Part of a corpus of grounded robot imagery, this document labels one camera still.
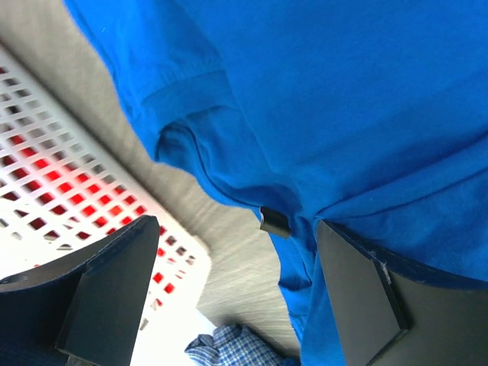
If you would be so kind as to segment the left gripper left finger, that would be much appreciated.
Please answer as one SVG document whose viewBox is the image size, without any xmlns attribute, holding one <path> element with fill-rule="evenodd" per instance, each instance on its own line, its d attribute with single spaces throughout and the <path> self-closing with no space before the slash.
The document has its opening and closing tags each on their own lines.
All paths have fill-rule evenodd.
<svg viewBox="0 0 488 366">
<path fill-rule="evenodd" d="M 1 280 L 3 365 L 129 365 L 159 245 L 142 216 Z"/>
</svg>

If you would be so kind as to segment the blue printed t shirt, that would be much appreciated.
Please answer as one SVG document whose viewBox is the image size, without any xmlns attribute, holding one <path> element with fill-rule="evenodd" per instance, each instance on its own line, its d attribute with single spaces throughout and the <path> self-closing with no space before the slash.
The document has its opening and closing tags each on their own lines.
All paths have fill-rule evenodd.
<svg viewBox="0 0 488 366">
<path fill-rule="evenodd" d="M 68 1 L 150 157 L 221 204 L 283 214 L 304 365 L 343 365 L 329 221 L 487 277 L 485 1 Z"/>
</svg>

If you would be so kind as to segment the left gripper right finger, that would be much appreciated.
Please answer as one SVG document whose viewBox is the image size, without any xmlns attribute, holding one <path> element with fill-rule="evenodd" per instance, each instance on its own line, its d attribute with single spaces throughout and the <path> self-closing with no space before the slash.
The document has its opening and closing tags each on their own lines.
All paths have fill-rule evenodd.
<svg viewBox="0 0 488 366">
<path fill-rule="evenodd" d="M 487 283 L 320 222 L 317 248 L 348 365 L 485 365 Z"/>
</svg>

